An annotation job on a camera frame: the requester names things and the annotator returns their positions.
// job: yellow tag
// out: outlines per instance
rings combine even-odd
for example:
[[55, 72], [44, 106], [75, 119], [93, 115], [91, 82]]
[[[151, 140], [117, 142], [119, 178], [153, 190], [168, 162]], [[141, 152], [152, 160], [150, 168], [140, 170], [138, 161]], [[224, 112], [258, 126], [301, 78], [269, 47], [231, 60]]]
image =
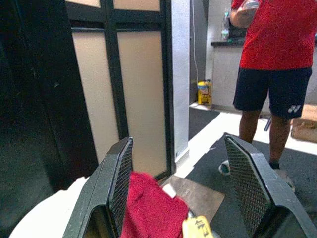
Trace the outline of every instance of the yellow tag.
[[192, 217], [183, 221], [184, 238], [213, 238], [206, 217]]

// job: red cloth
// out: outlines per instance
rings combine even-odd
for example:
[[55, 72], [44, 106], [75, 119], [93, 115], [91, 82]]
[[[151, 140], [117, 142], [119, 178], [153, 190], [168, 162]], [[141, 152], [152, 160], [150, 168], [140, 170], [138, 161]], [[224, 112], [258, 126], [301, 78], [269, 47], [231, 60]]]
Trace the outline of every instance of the red cloth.
[[188, 207], [148, 174], [132, 172], [121, 238], [182, 238]]
[[[237, 9], [243, 0], [233, 0]], [[260, 0], [247, 30], [240, 67], [290, 70], [311, 67], [317, 27], [315, 0]]]

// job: gray carpet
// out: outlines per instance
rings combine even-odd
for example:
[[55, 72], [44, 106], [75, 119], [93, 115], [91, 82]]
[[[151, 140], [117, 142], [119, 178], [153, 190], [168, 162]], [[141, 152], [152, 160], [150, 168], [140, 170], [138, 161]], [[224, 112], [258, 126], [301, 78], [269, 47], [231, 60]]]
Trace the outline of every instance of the gray carpet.
[[[255, 141], [253, 145], [269, 158], [269, 145]], [[186, 177], [225, 194], [225, 199], [211, 222], [211, 228], [224, 238], [247, 238], [238, 204], [231, 189], [230, 176], [218, 172], [220, 163], [227, 159], [224, 136], [195, 165]], [[280, 167], [288, 172], [296, 187], [296, 196], [317, 226], [317, 156], [285, 149]]]
[[189, 108], [189, 139], [192, 139], [198, 132], [200, 132], [206, 125], [215, 119], [220, 112], [205, 111], [194, 108]]

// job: white cable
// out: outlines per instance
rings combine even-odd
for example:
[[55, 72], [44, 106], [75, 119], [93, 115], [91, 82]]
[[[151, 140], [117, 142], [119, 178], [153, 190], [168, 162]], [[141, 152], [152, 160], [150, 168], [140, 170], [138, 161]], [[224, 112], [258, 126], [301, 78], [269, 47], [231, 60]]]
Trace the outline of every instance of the white cable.
[[195, 11], [194, 11], [194, 0], [192, 1], [192, 15], [193, 15], [193, 33], [194, 33], [194, 63], [196, 70], [196, 85], [198, 87], [198, 67], [196, 62], [196, 36], [195, 36]]

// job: navy shorts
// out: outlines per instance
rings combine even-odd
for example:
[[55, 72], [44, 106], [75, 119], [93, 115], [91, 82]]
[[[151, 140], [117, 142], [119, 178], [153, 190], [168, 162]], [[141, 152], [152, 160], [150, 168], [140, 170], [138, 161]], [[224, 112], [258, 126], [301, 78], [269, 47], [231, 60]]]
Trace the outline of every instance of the navy shorts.
[[238, 110], [259, 111], [267, 93], [273, 115], [291, 119], [302, 115], [311, 68], [287, 71], [239, 69], [233, 105]]

